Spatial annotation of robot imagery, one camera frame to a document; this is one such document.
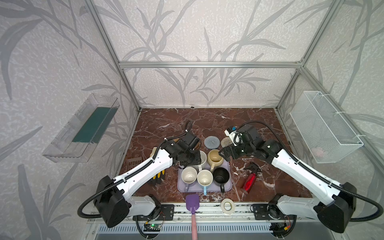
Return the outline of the white speckled mug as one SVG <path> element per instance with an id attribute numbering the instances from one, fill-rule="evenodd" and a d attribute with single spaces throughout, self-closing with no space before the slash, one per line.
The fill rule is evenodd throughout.
<path id="1" fill-rule="evenodd" d="M 193 165 L 192 167 L 198 172 L 205 169 L 207 163 L 207 155 L 203 151 L 200 151 L 201 163 L 199 165 Z"/>

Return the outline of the white patterned woven coaster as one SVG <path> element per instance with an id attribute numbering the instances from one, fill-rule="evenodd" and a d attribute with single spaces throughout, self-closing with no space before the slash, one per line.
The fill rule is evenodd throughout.
<path id="1" fill-rule="evenodd" d="M 222 146 L 222 148 L 226 148 L 226 147 L 231 146 L 231 145 L 233 145 L 233 144 L 234 144 L 234 143 L 233 143 L 233 141 L 231 140 L 230 137 L 225 137 L 225 138 L 223 138 L 223 139 L 221 140 L 221 146 Z"/>

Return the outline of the grey blue woven coaster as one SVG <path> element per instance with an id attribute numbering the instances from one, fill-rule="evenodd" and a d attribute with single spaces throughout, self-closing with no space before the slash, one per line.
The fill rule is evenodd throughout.
<path id="1" fill-rule="evenodd" d="M 214 150 L 217 149 L 221 144 L 219 138 L 215 136 L 209 136 L 204 140 L 204 145 L 207 149 Z"/>

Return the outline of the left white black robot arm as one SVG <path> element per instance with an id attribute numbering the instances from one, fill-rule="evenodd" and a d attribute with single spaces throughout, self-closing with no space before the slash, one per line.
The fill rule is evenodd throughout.
<path id="1" fill-rule="evenodd" d="M 189 131 L 164 139 L 154 154 L 135 168 L 113 179 L 108 176 L 102 178 L 97 192 L 79 206 L 78 216 L 83 219 L 101 218 L 109 228 L 127 217 L 157 217 L 161 203 L 151 196 L 136 197 L 135 192 L 171 166 L 200 164 L 201 154 L 196 148 L 199 143 L 200 139 Z"/>

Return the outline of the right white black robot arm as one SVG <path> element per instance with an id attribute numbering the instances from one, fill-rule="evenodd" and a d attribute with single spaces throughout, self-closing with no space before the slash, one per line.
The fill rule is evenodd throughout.
<path id="1" fill-rule="evenodd" d="M 222 148 L 219 154 L 226 161 L 255 157 L 282 170 L 314 195 L 313 198 L 287 195 L 274 198 L 272 202 L 282 214 L 319 220 L 333 232 L 343 233 L 349 222 L 375 220 L 384 213 L 379 203 L 359 195 L 352 184 L 332 180 L 294 156 L 272 127 L 267 126 L 274 139 L 265 141 L 253 124 L 254 121 L 248 121 L 239 128 L 227 128 L 225 135 L 231 139 L 232 144 Z M 357 200 L 375 206 L 376 212 L 366 217 L 353 218 Z"/>

